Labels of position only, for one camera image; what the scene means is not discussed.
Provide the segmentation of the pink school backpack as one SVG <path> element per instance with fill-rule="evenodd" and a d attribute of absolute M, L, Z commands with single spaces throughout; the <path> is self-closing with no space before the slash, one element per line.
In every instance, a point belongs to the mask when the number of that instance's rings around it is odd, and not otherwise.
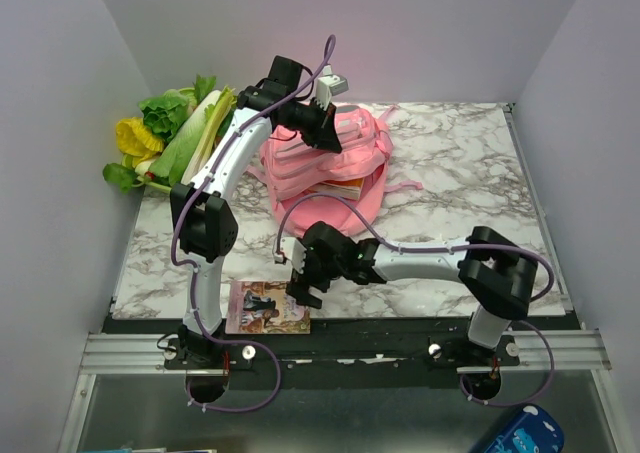
<path fill-rule="evenodd" d="M 351 211 L 356 208 L 365 221 L 373 222 L 385 194 L 405 188 L 420 190 L 412 180 L 387 182 L 393 143 L 388 120 L 397 109 L 389 107 L 380 116 L 356 105 L 337 109 L 335 129 L 342 152 L 332 153 L 307 146 L 298 133 L 282 126 L 259 149 L 260 165 L 247 172 L 268 191 L 277 223 L 294 236 L 302 236 L 317 221 L 323 221 L 347 236 L 365 231 L 363 222 Z M 364 179 L 358 201 L 330 193 L 314 193 L 309 188 L 328 180 Z"/>

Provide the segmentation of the orange paperback book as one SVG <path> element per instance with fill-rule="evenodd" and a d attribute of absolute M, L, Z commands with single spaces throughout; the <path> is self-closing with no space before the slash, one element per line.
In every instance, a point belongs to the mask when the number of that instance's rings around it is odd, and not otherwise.
<path fill-rule="evenodd" d="M 348 200 L 358 201 L 360 199 L 363 186 L 363 178 L 346 181 L 328 180 L 311 186 L 309 191 L 314 193 L 330 193 Z"/>

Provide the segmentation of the pink illustrated storybook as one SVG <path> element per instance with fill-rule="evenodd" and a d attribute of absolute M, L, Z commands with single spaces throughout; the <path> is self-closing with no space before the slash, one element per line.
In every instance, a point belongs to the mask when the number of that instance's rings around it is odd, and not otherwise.
<path fill-rule="evenodd" d="M 285 281 L 234 281 L 230 286 L 225 333 L 302 335 L 311 332 L 308 307 L 286 293 Z"/>

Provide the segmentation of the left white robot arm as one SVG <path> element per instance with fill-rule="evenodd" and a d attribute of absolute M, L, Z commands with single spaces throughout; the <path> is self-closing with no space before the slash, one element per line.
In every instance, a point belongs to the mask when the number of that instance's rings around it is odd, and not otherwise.
<path fill-rule="evenodd" d="M 183 324 L 197 335 L 189 341 L 187 355 L 201 368 L 221 358 L 222 345 L 211 334 L 222 323 L 221 272 L 238 236 L 229 201 L 254 154 L 279 126 L 298 132 L 313 149 L 342 150 L 332 97 L 348 87 L 333 74 L 330 57 L 326 52 L 307 79 L 301 77 L 302 64 L 275 57 L 269 74 L 239 93 L 229 129 L 205 166 L 188 184 L 171 189 L 171 251 L 187 255 L 172 261 L 191 268 Z"/>

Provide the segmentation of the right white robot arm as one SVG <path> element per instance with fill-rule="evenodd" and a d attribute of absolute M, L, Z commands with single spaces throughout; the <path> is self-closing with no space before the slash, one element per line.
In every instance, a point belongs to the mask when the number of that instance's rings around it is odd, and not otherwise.
<path fill-rule="evenodd" d="M 478 302 L 460 352 L 480 365 L 496 353 L 511 323 L 528 317 L 542 259 L 495 230 L 476 226 L 452 244 L 392 243 L 373 237 L 354 241 L 325 222 L 313 224 L 301 238 L 276 243 L 276 261 L 290 263 L 287 294 L 301 306 L 319 309 L 312 289 L 327 292 L 345 279 L 357 285 L 406 279 L 448 281 L 464 285 Z"/>

